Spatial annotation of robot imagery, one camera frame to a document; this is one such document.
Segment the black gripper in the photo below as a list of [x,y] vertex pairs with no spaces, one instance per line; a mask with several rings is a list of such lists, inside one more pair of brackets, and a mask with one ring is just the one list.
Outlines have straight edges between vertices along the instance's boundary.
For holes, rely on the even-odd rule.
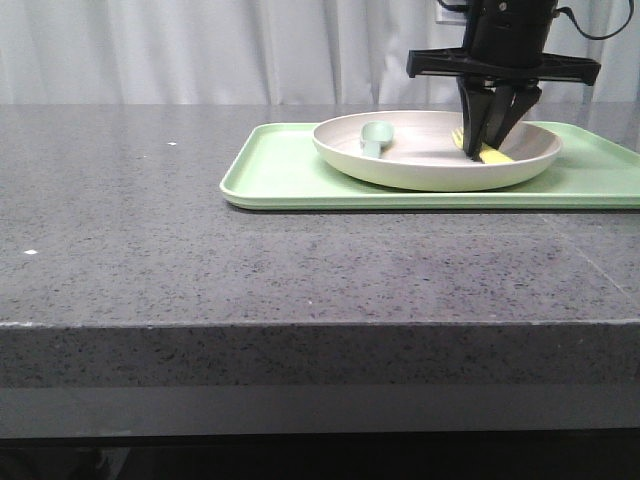
[[484,81],[595,83],[600,64],[544,51],[555,1],[469,1],[463,43],[457,48],[411,50],[406,71],[457,79],[463,115],[463,151],[480,160],[483,145],[498,149],[538,102],[537,82],[487,87]]

